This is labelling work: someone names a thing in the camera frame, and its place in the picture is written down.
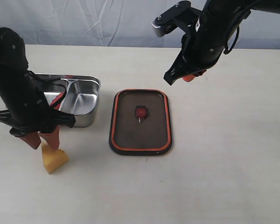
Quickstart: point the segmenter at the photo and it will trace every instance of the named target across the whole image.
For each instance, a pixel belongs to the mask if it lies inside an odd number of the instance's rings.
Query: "metal tray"
[[[93,76],[71,76],[55,74],[36,74],[41,79],[50,80],[60,78],[55,84],[63,84],[67,88],[67,95],[62,101],[59,110],[75,115],[76,123],[74,127],[87,127],[95,119],[99,90],[101,83]],[[50,104],[56,96],[64,91],[60,86],[50,85],[46,89],[35,80],[35,84],[44,92]]]

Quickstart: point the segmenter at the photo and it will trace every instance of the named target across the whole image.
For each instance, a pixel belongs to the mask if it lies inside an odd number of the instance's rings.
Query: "divided metal tray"
[[[55,74],[37,74],[37,76],[45,80],[61,79],[54,83],[66,86],[67,95],[62,101],[59,110],[75,115],[76,123],[74,127],[87,127],[93,123],[98,108],[101,86],[96,77]],[[56,85],[49,85],[44,89],[38,81],[35,81],[35,84],[44,92],[49,104],[64,91],[64,88]]]

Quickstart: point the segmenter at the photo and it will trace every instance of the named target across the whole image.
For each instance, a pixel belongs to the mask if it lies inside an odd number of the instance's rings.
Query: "yellow block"
[[[69,157],[63,150],[52,150],[47,143],[42,142],[42,160],[48,174],[51,174],[65,164]]]

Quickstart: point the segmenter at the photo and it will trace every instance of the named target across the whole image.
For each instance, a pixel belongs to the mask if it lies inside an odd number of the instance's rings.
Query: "white table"
[[[169,86],[178,52],[28,45],[34,72],[98,77],[100,105],[90,127],[61,131],[70,161],[51,175],[41,150],[0,124],[0,224],[280,224],[280,50],[236,49]],[[125,88],[167,94],[170,153],[109,148],[113,98]]]

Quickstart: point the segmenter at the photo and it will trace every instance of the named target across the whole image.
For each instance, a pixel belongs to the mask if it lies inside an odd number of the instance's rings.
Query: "yellow sponge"
[[[48,174],[51,174],[65,164],[69,157],[63,150],[53,150],[47,143],[42,142],[42,160]]]

